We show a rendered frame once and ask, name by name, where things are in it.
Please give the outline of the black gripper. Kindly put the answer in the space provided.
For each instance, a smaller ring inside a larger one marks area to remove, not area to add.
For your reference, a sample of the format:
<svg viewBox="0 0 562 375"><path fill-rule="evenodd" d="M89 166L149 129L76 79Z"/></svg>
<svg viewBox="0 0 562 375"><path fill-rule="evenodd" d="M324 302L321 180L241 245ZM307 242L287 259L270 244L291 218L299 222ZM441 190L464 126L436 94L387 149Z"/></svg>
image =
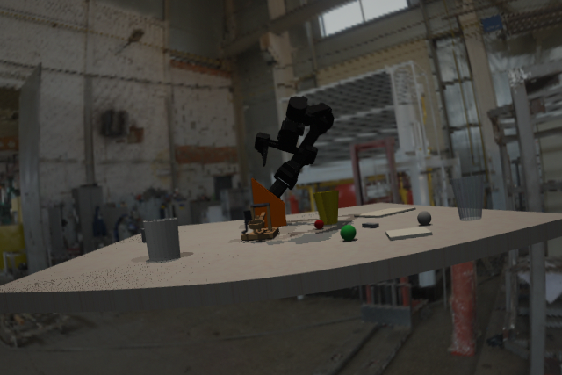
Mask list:
<svg viewBox="0 0 562 375"><path fill-rule="evenodd" d="M297 148L296 146L297 143L295 143L293 138L282 136L278 141L274 141L270 139L270 134L259 132L256 135L255 149L262 155L263 166L266 164L268 147L277 148L295 155L301 155L294 175L305 165L313 164L318 153L318 148L314 146L306 144L305 149Z"/></svg>

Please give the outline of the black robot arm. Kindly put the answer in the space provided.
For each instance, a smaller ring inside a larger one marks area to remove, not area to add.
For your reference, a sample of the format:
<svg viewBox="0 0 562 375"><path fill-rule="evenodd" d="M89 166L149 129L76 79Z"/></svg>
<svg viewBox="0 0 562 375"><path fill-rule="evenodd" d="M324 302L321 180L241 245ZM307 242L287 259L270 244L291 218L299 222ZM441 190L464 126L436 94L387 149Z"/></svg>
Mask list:
<svg viewBox="0 0 562 375"><path fill-rule="evenodd" d="M283 120L281 129L278 132L278 140L284 136L293 138L295 143L297 143L298 135L303 136L305 126L310 126L310 131L299 146L299 148L305 149L306 144L313 146L319 136L326 133L333 125L334 116L331 107L322 102L310 106L307 100L308 98L305 96L290 98L285 120ZM297 183L300 170L296 175L294 175L294 173L300 157L301 155L293 155L290 161L284 162L277 170L274 176L277 180L267 189L277 198L280 199L287 188L292 190Z"/></svg>

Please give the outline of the green ball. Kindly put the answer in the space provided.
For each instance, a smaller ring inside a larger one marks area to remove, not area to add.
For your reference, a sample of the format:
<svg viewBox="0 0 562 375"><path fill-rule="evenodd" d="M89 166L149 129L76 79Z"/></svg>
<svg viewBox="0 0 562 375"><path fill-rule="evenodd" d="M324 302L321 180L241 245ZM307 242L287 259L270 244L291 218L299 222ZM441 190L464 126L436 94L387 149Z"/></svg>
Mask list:
<svg viewBox="0 0 562 375"><path fill-rule="evenodd" d="M344 240L350 241L356 235L356 229L351 225L345 225L341 228L340 235Z"/></svg>

